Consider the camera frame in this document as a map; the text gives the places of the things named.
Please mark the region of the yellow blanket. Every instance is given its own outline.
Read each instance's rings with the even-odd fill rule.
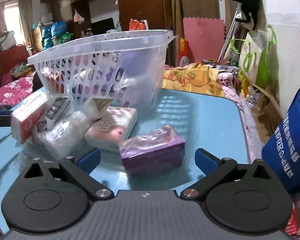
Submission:
[[[166,70],[162,88],[225,97],[217,83],[218,69],[193,63],[185,67]]]

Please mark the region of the metal screw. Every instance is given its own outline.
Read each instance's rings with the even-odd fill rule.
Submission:
[[[107,198],[111,195],[111,193],[112,192],[109,189],[104,188],[104,189],[97,190],[96,195],[101,198]]]
[[[199,192],[192,188],[185,189],[182,193],[186,197],[197,197],[199,195]]]

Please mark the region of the purple item in basket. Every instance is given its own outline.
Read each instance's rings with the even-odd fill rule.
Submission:
[[[139,135],[120,145],[123,166],[130,173],[162,171],[182,164],[185,141],[170,126]]]

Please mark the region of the window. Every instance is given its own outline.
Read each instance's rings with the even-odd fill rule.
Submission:
[[[7,30],[9,32],[14,32],[14,38],[16,39],[17,44],[24,44],[18,3],[13,3],[5,6],[4,19],[6,22]]]

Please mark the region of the brown paper bag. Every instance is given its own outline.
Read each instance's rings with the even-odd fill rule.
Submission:
[[[266,87],[265,90],[254,84],[253,87],[263,93],[254,108],[251,108],[251,113],[256,122],[260,140],[265,144],[274,134],[275,129],[279,126],[283,117],[277,101],[271,95],[270,86]]]

